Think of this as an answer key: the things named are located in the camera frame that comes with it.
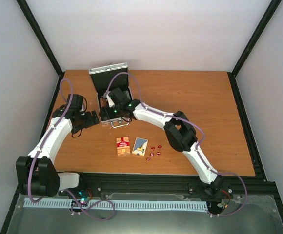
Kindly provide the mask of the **green poker chip stack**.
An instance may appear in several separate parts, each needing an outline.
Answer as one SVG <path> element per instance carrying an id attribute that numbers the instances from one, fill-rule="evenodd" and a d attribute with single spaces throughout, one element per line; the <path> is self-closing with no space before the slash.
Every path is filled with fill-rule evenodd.
<path id="1" fill-rule="evenodd" d="M 131 100 L 130 92 L 128 90 L 123 91 L 124 95 Z"/>

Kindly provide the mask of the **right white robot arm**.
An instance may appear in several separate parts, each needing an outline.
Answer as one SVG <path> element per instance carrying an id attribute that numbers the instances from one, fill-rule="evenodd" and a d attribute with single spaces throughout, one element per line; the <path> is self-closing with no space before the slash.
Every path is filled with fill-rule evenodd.
<path id="1" fill-rule="evenodd" d="M 102 120 L 123 117 L 144 121 L 164 130 L 170 146 L 183 153 L 198 173 L 202 187 L 208 196 L 215 196 L 223 185 L 223 176 L 211 165 L 203 153 L 197 138 L 196 127 L 186 115 L 177 111 L 169 113 L 150 107 L 135 99 L 125 106 L 101 102 L 99 115 Z"/>

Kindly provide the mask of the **orange poker chip stack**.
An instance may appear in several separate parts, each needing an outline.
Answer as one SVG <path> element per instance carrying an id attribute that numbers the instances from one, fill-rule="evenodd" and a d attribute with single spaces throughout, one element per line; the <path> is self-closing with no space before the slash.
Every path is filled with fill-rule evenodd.
<path id="1" fill-rule="evenodd" d="M 108 100 L 104 97 L 100 97 L 100 107 L 108 107 Z"/>

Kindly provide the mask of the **red playing card box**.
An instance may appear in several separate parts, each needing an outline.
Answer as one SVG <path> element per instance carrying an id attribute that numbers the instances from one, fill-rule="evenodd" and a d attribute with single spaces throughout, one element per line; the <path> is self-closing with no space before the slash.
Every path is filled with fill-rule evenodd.
<path id="1" fill-rule="evenodd" d="M 116 138 L 117 155 L 124 155 L 130 153 L 130 142 L 128 136 L 122 136 Z"/>

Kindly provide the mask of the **aluminium poker case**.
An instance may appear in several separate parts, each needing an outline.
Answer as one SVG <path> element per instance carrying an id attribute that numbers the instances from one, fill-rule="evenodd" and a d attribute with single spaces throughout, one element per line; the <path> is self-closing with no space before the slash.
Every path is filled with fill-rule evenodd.
<path id="1" fill-rule="evenodd" d="M 125 74 L 128 72 L 128 64 L 126 62 L 112 64 L 89 70 L 89 75 L 97 92 L 98 107 L 100 111 L 100 97 L 104 97 L 107 90 L 112 91 L 115 88 L 120 88 L 122 91 L 128 90 L 132 99 L 132 93 L 129 87 L 129 77 Z M 125 122 L 122 119 L 102 121 L 102 124 L 109 124 L 112 128 L 119 128 L 129 125 L 130 122 Z"/>

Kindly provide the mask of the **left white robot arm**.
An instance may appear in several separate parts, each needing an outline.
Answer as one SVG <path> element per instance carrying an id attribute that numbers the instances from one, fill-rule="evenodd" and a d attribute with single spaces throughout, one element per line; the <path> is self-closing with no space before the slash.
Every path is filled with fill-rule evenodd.
<path id="1" fill-rule="evenodd" d="M 28 154 L 16 161 L 18 190 L 23 195 L 54 197 L 59 191 L 70 189 L 76 196 L 86 193 L 87 184 L 80 180 L 76 172 L 58 173 L 54 162 L 57 153 L 69 134 L 82 132 L 84 128 L 99 124 L 96 111 L 68 111 L 61 117 L 63 110 L 57 109 L 48 129 Z"/>

